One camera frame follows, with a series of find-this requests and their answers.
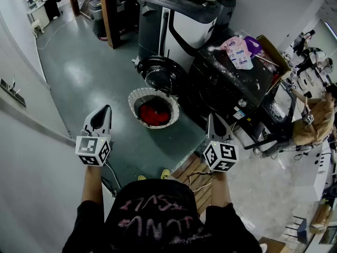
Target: trash can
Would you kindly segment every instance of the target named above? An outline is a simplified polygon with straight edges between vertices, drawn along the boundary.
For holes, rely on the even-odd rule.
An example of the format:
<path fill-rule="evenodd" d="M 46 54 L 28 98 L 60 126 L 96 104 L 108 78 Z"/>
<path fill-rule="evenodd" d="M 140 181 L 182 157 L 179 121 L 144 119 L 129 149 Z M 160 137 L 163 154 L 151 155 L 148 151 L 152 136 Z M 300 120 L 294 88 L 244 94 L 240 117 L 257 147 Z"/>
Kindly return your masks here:
<path fill-rule="evenodd" d="M 98 38 L 106 37 L 101 0 L 89 0 L 87 7 L 95 35 Z"/>

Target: white bowl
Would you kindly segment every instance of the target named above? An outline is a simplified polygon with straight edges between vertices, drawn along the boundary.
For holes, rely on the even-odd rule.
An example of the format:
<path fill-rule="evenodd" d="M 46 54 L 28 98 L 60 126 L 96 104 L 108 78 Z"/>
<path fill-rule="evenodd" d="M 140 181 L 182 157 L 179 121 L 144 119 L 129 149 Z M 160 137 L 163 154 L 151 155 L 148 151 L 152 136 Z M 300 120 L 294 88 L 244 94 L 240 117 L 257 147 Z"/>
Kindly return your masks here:
<path fill-rule="evenodd" d="M 171 118 L 169 122 L 165 125 L 148 125 L 143 122 L 143 120 L 138 116 L 137 109 L 144 104 L 145 102 L 154 99 L 156 96 L 159 96 L 163 100 L 167 102 L 168 107 L 171 110 Z M 137 118 L 137 120 L 145 127 L 149 129 L 162 129 L 168 127 L 173 124 L 179 118 L 179 106 L 177 102 L 170 96 L 166 95 L 162 91 L 153 89 L 153 88 L 139 88 L 131 92 L 128 96 L 128 104 L 130 105 L 130 109 L 133 115 Z"/>

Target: wooden pallet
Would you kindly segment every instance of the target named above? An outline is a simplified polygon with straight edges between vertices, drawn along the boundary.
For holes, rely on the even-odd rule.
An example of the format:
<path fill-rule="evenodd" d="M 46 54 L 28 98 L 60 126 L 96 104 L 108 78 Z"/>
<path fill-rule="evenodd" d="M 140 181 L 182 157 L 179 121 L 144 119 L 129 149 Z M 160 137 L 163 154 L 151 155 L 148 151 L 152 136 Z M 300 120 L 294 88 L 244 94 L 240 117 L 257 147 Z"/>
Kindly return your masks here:
<path fill-rule="evenodd" d="M 209 172 L 209 168 L 205 163 L 200 162 L 200 158 L 193 154 L 191 155 L 173 174 L 174 178 L 179 179 L 185 185 L 189 185 L 188 175 L 193 171 Z M 196 174 L 190 176 L 191 190 L 197 190 L 200 187 L 211 182 L 211 176 Z M 211 204 L 211 185 L 206 186 L 194 192 L 196 208 L 198 213 L 201 214 Z"/>

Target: black t-shirt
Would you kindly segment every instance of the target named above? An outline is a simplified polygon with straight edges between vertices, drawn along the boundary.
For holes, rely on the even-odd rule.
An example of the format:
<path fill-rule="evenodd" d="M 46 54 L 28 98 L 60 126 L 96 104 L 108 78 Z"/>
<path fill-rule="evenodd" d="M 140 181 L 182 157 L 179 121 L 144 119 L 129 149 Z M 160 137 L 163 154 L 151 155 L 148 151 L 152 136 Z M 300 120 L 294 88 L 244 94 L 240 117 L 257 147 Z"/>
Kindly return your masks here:
<path fill-rule="evenodd" d="M 117 195 L 104 223 L 103 207 L 84 201 L 63 252 L 218 250 L 261 253 L 233 204 L 209 206 L 205 225 L 193 192 L 173 180 L 132 182 Z"/>

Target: black and white cube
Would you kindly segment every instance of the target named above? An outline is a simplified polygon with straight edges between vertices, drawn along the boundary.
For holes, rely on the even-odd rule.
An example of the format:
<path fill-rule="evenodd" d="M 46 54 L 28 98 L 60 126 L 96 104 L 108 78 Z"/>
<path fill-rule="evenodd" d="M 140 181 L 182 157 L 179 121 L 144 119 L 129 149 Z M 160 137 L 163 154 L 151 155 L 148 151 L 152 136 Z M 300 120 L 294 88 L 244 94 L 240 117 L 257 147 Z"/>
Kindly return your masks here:
<path fill-rule="evenodd" d="M 107 137 L 83 137 L 76 138 L 75 153 L 85 165 L 103 166 L 111 148 Z"/>
<path fill-rule="evenodd" d="M 239 161 L 237 145 L 211 141 L 204 151 L 206 163 L 211 171 L 229 171 Z"/>

